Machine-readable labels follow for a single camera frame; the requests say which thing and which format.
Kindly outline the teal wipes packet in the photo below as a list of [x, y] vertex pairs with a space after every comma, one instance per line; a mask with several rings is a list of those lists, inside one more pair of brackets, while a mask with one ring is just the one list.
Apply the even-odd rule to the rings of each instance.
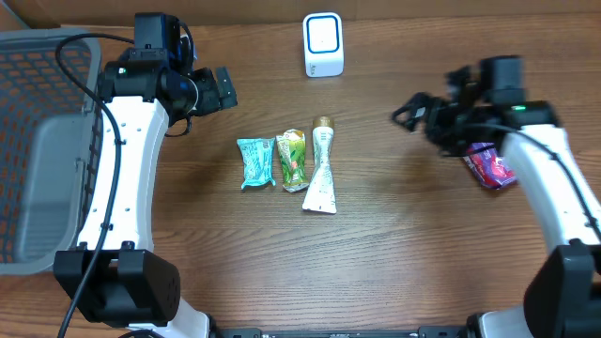
[[237, 145], [243, 160], [244, 180], [241, 189], [261, 187], [268, 183], [275, 186], [272, 163], [275, 147], [274, 138], [242, 138]]

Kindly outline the green tea carton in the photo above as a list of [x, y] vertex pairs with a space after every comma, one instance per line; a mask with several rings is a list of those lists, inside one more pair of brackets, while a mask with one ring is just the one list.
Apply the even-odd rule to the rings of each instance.
[[299, 130], [288, 130], [275, 137], [283, 171], [283, 187], [299, 192], [309, 186], [305, 171], [306, 140]]

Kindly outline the white tube gold cap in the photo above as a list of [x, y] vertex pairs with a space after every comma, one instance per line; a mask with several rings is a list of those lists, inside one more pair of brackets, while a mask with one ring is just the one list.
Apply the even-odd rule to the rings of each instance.
[[314, 150], [314, 172], [302, 209], [328, 214], [337, 212], [331, 169], [331, 145], [334, 136], [333, 119], [321, 116], [314, 120], [312, 140]]

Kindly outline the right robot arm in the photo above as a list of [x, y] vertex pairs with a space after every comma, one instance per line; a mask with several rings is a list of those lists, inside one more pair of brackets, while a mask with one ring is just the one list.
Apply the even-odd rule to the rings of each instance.
[[488, 143], [513, 170], [539, 222], [548, 256], [520, 305], [472, 315], [459, 337], [597, 337], [600, 334], [600, 203], [572, 155], [552, 105], [528, 100], [522, 60], [500, 55], [447, 73], [448, 98], [418, 92], [392, 113], [424, 127], [443, 157]]

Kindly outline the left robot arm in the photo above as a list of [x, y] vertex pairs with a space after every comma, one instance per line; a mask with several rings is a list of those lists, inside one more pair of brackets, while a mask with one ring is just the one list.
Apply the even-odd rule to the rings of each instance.
[[139, 13], [127, 50], [88, 91], [102, 117], [90, 210], [73, 248], [55, 254], [71, 313], [128, 337], [213, 337], [209, 315], [181, 296], [177, 268], [154, 253], [151, 207], [162, 141], [178, 121], [236, 106], [226, 68], [196, 69], [189, 27]]

